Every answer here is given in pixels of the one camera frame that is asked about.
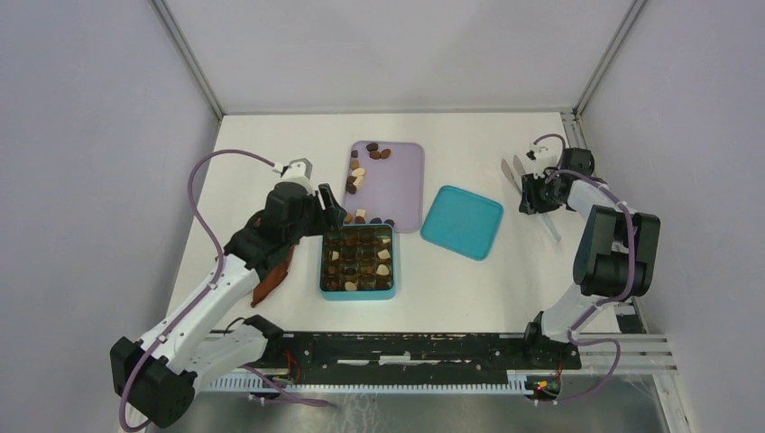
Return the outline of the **teal box lid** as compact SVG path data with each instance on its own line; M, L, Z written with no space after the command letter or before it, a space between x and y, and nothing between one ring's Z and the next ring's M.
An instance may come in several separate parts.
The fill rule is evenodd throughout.
M420 236L450 252L483 261L491 252L503 213L497 201L446 185L434 198Z

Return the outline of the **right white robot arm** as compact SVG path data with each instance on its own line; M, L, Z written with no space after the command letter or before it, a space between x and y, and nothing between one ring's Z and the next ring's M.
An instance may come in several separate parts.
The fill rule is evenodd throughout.
M660 220L631 208L597 178L594 156L586 149L553 153L533 145L512 166L520 175L522 214L545 216L565 208L585 220L572 285L527 325L521 343L523 361L543 368L569 355L578 332L603 309L648 291Z

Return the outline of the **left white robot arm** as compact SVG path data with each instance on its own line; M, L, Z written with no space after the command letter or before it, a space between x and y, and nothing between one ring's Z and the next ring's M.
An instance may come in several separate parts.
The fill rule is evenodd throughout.
M253 361L275 366L283 356L282 341L254 325L210 344L204 340L236 302L290 259L302 238L336 231L345 217L328 184L309 191L298 182L277 183L264 208L226 245L216 246L215 268L186 300L138 339L122 337L112 346L121 429L167 428L220 377Z

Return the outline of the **teal chocolate box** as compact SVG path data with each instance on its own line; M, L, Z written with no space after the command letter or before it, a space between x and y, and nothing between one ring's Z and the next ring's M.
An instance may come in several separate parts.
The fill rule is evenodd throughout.
M389 236L390 245L381 245L380 238ZM390 261L380 261L377 253L388 249ZM389 224L344 226L323 236L319 265L318 290L330 301L377 301L392 299L397 291L395 260L397 245L393 227ZM337 261L330 254L338 251ZM391 274L375 274L379 264L389 267ZM345 283L353 281L357 291L345 291Z

